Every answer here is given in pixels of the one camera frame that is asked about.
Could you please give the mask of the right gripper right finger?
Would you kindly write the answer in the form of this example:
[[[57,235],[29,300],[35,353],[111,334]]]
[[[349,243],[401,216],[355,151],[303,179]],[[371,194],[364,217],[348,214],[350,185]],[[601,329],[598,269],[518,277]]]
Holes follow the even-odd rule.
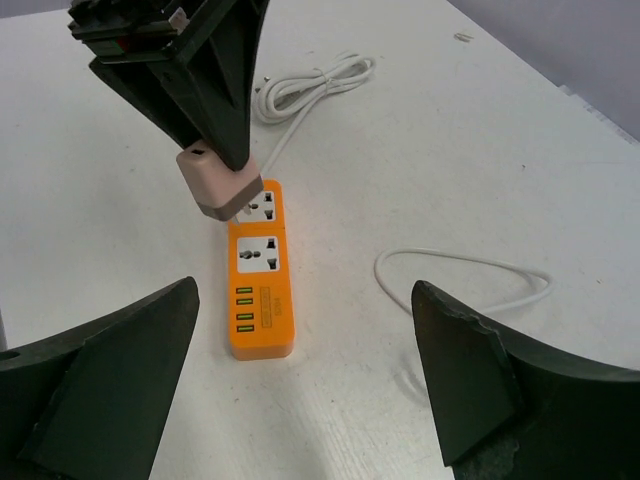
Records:
[[[458,479],[635,479],[639,374],[511,329],[417,282],[416,343]]]

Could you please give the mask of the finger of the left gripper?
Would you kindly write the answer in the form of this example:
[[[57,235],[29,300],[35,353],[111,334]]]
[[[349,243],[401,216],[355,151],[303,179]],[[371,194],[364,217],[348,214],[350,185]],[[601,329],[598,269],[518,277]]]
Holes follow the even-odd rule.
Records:
[[[250,101],[265,1],[203,1],[164,48],[91,71],[182,148],[203,140],[233,171],[250,153]]]

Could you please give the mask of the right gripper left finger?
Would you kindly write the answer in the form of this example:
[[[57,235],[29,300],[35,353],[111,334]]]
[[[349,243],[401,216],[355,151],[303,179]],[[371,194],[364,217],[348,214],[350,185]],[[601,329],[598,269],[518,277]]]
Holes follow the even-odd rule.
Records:
[[[2,478],[149,478],[199,304],[186,277],[101,318],[3,347]]]

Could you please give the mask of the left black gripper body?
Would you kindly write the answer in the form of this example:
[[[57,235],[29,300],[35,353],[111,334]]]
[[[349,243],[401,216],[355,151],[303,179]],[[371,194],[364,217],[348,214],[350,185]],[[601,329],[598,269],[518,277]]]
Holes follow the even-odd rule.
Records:
[[[178,38],[203,1],[73,1],[68,28],[100,58],[158,51]]]

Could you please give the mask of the rose gold plug adapter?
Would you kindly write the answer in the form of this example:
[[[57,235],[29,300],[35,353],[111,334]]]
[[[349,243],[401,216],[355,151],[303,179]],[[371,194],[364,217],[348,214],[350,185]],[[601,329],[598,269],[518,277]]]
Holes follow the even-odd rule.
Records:
[[[203,140],[183,150],[176,161],[195,203],[214,220],[232,220],[264,189],[252,156],[244,167],[233,171]]]

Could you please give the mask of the white multicolour power strip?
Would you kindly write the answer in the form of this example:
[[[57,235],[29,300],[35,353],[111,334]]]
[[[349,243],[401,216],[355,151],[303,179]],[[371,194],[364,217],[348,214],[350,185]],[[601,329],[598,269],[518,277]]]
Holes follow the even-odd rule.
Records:
[[[374,260],[373,275],[384,294],[409,314],[409,294],[402,287],[422,267],[429,280],[443,281],[480,302],[484,314],[528,307],[550,296],[556,286],[555,278],[541,269],[426,247],[382,251]]]

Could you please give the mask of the orange power strip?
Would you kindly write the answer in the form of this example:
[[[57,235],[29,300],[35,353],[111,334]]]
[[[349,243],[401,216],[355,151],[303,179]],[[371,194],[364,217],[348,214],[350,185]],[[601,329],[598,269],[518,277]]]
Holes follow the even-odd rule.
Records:
[[[260,173],[269,172],[319,101],[358,88],[375,66],[371,56],[345,52],[323,67],[266,80],[253,113],[265,125],[290,125]],[[263,190],[228,227],[228,335],[240,361],[286,357],[295,339],[283,190],[274,179],[263,181]]]

